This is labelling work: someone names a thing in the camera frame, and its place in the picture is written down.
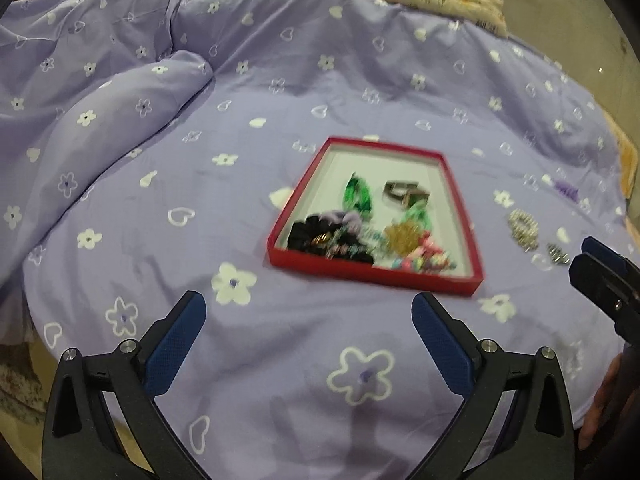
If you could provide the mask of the person's right hand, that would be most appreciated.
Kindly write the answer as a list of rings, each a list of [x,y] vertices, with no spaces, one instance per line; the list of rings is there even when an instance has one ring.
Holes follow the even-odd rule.
[[[623,355],[620,353],[611,362],[608,367],[608,371],[604,375],[601,385],[594,395],[592,404],[589,410],[585,414],[584,423],[582,429],[578,434],[578,450],[583,451],[591,444],[594,436],[597,434],[600,426],[603,422],[603,412],[611,404],[614,389],[620,376],[620,362],[622,362]]]

